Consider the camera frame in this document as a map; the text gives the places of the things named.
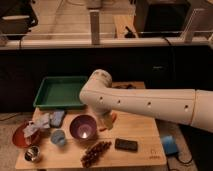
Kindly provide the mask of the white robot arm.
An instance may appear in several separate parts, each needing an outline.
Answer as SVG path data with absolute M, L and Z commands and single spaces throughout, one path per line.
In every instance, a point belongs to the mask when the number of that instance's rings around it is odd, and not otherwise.
M 84 84 L 79 98 L 102 118 L 117 110 L 213 133 L 213 91 L 112 88 L 111 75 L 97 69 Z

